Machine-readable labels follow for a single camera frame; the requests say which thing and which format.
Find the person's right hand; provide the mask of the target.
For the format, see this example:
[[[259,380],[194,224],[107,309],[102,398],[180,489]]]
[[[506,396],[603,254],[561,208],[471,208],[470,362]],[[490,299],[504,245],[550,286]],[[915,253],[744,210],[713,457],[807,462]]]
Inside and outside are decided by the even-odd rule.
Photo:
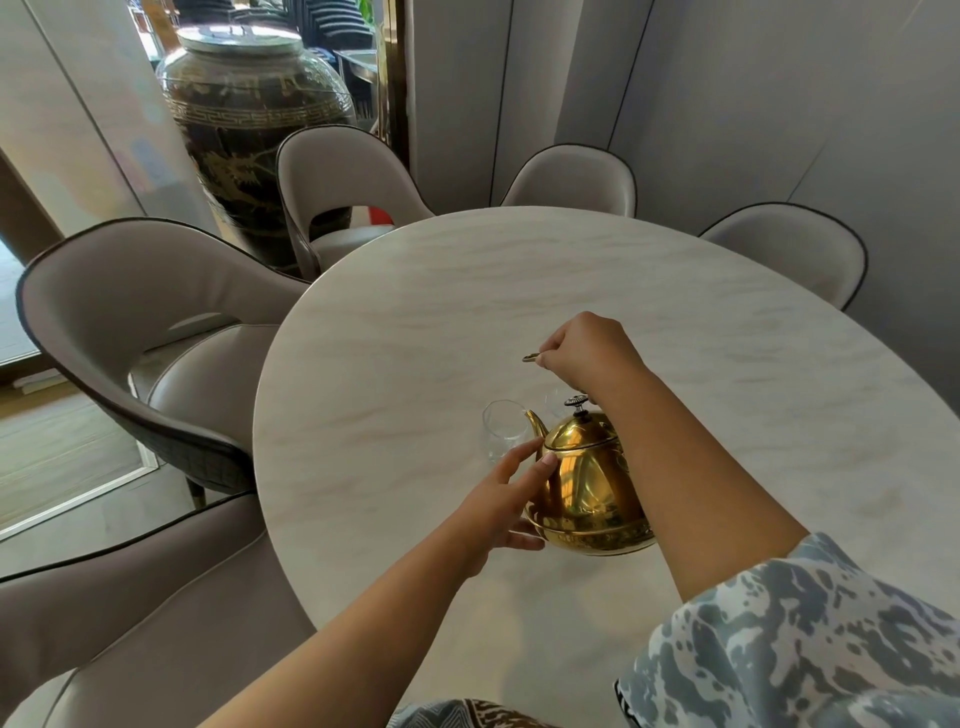
[[[589,329],[593,351],[593,369],[589,377],[561,380],[587,395],[601,408],[613,410],[629,402],[636,392],[654,380],[653,372],[643,362],[619,321],[582,311],[558,329],[561,327]]]

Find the person's left hand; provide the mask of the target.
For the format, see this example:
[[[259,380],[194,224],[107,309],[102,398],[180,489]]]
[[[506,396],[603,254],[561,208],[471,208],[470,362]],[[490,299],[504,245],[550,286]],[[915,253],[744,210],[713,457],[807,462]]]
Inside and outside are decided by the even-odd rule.
[[[444,523],[442,530],[450,534],[462,561],[463,578],[476,577],[492,551],[510,550],[511,530],[534,532],[545,540],[525,516],[558,467],[558,457],[543,454],[543,445],[536,460],[524,462],[513,478],[494,479],[490,472]]]

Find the gold metal teapot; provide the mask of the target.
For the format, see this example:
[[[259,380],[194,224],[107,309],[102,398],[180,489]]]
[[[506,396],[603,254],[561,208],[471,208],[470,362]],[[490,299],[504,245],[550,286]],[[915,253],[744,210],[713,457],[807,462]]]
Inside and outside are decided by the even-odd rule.
[[[606,413],[586,394],[567,398],[570,414],[552,429],[525,410],[541,439],[536,459],[555,455],[557,467],[528,501],[524,518],[547,543],[589,556],[639,552],[656,537],[645,515],[622,443]]]

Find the person's left forearm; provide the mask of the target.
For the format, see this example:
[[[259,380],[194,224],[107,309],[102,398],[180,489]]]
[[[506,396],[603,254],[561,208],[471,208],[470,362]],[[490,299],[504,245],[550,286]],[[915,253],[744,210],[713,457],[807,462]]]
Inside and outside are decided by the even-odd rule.
[[[386,728],[490,544],[454,519],[198,728]]]

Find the person's right forearm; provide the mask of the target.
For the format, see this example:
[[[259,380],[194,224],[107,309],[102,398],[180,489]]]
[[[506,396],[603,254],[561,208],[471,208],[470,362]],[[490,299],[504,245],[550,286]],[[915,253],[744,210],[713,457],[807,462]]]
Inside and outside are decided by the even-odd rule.
[[[582,389],[619,435],[683,602],[786,557],[809,536],[652,371],[627,367]]]

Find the beige leather dining chair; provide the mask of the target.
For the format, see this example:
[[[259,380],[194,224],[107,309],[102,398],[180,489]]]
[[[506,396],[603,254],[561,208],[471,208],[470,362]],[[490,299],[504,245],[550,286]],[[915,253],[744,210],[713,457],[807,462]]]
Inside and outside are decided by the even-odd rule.
[[[280,325],[308,283],[214,234],[157,218],[109,221],[30,261],[16,309],[31,341],[66,379],[199,491],[257,488],[254,408]],[[128,377],[188,319],[232,321],[190,346],[146,398]]]
[[[0,728],[65,677],[42,728],[198,728],[316,633],[258,497],[0,577]]]
[[[759,202],[726,214],[700,237],[754,261],[845,311],[869,269],[869,250],[848,225],[813,208]]]
[[[280,144],[276,165],[287,231],[307,282],[378,237],[435,216],[397,155],[359,127],[297,130]],[[315,217],[353,208],[378,209],[390,216],[390,223],[310,237]]]
[[[637,184],[619,156],[589,145],[564,143],[533,154],[503,200],[506,207],[545,207],[634,218]]]

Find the blue grey patterned shirt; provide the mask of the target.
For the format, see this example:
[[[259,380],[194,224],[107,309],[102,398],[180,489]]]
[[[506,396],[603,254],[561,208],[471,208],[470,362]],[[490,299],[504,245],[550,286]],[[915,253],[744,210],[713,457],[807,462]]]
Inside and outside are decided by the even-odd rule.
[[[613,690],[629,728],[960,728],[960,620],[814,533],[684,603]]]

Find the large dark ceramic jar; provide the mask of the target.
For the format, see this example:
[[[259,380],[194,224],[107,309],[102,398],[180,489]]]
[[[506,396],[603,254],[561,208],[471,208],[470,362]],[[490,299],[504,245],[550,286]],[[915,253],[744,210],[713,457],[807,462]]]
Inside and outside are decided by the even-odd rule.
[[[221,57],[179,48],[155,75],[206,191],[259,261],[297,275],[277,156],[294,132],[356,125],[353,97],[318,54]]]

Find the stack of dark chairs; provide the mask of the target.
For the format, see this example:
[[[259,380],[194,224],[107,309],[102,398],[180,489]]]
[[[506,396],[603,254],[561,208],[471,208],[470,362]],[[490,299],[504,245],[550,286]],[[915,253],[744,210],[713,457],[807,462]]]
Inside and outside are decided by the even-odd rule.
[[[283,0],[283,4],[305,47],[354,51],[377,45],[357,0]]]

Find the silver jar lid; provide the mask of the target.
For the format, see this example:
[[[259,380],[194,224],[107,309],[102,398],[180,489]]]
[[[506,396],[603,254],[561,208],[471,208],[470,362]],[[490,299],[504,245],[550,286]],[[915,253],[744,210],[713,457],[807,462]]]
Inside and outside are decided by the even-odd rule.
[[[221,58],[299,56],[306,50],[293,30],[264,25],[198,25],[176,29],[187,51]]]

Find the gold door frame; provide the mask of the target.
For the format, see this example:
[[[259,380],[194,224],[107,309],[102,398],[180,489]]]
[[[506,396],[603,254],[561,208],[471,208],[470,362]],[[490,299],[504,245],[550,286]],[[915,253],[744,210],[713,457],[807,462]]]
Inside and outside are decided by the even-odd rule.
[[[378,24],[379,133],[406,169],[411,168],[408,112],[407,0],[380,0]]]

